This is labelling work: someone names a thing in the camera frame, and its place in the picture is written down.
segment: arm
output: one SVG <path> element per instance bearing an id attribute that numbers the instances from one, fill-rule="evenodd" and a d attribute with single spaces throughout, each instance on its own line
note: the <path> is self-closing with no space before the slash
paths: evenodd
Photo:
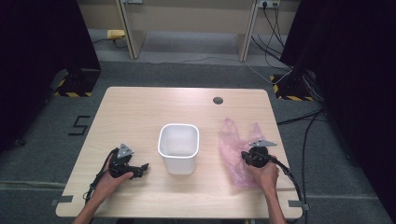
<path id="1" fill-rule="evenodd" d="M 134 173 L 126 173 L 118 178 L 113 178 L 109 172 L 106 172 L 99 180 L 93 195 L 90 200 L 82 208 L 81 212 L 76 217 L 74 224 L 90 223 L 93 215 L 98 207 L 105 201 L 107 197 L 116 191 L 119 185 L 125 180 L 131 178 Z"/>
<path id="2" fill-rule="evenodd" d="M 253 173 L 254 178 L 260 187 L 262 187 L 262 191 L 264 192 L 265 200 L 267 201 L 268 205 L 270 223 L 286 223 L 286 219 L 283 216 L 282 209 L 280 208 L 279 199 L 277 198 L 276 192 L 276 181 L 279 169 L 272 162 L 268 162 L 262 168 L 249 166 L 248 169 L 251 173 Z"/>

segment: wrist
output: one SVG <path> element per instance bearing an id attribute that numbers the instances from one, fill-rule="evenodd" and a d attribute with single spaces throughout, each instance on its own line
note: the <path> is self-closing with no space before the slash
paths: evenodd
<path id="1" fill-rule="evenodd" d="M 90 204 L 91 206 L 99 207 L 104 201 L 105 201 L 105 199 L 102 199 L 98 195 L 95 196 L 93 194 L 92 197 L 90 198 L 90 200 L 87 203 Z"/>
<path id="2" fill-rule="evenodd" d="M 272 186 L 263 186 L 262 187 L 262 192 L 264 193 L 264 196 L 267 197 L 273 197 L 277 195 L 276 193 L 276 188 Z"/>

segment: gray carpet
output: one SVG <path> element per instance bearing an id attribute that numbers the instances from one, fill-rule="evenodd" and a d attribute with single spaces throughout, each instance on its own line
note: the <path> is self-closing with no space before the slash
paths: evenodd
<path id="1" fill-rule="evenodd" d="M 52 97 L 26 132 L 24 147 L 0 155 L 0 223 L 70 223 L 57 217 L 52 200 L 58 199 L 85 140 L 69 136 L 77 116 L 91 116 L 80 124 L 91 125 L 110 86 L 244 88 L 267 90 L 277 121 L 300 117 L 321 108 L 317 102 L 277 100 L 272 85 L 245 66 L 180 63 L 101 62 L 102 74 L 92 97 Z M 255 67 L 266 78 L 279 73 Z M 60 73 L 54 87 L 64 76 Z M 309 120 L 279 126 L 300 186 L 304 132 Z M 308 223 L 391 223 L 364 173 L 353 166 L 334 135 L 326 115 L 318 116 L 306 142 L 305 185 L 311 205 Z M 96 218 L 94 223 L 115 223 Z M 298 223 L 304 223 L 302 217 Z"/>

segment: wooden table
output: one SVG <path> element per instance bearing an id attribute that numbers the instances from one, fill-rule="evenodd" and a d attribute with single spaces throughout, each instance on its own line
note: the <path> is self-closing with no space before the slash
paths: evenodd
<path id="1" fill-rule="evenodd" d="M 214 97 L 223 103 L 216 105 Z M 242 139 L 248 139 L 258 122 L 269 141 L 270 154 L 288 165 L 268 95 L 264 90 L 111 87 L 97 111 L 63 196 L 60 217 L 75 217 L 84 206 L 82 195 L 99 172 L 109 151 L 121 143 L 135 151 L 130 165 L 149 163 L 142 178 L 124 182 L 96 212 L 97 217 L 205 217 L 266 218 L 260 189 L 240 189 L 231 180 L 219 154 L 219 132 L 232 119 Z M 200 131 L 196 168 L 191 175 L 169 175 L 157 151 L 162 126 L 190 123 Z M 279 200 L 287 218 L 297 218 L 301 208 L 289 207 L 298 200 L 289 179 L 280 172 Z"/>

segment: right hand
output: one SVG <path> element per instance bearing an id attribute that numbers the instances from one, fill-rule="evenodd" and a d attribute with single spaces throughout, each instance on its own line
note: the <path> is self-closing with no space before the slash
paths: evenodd
<path id="1" fill-rule="evenodd" d="M 248 169 L 253 173 L 257 184 L 262 187 L 264 194 L 276 192 L 276 181 L 279 177 L 279 168 L 276 167 L 276 164 L 268 161 L 262 168 L 249 165 Z"/>

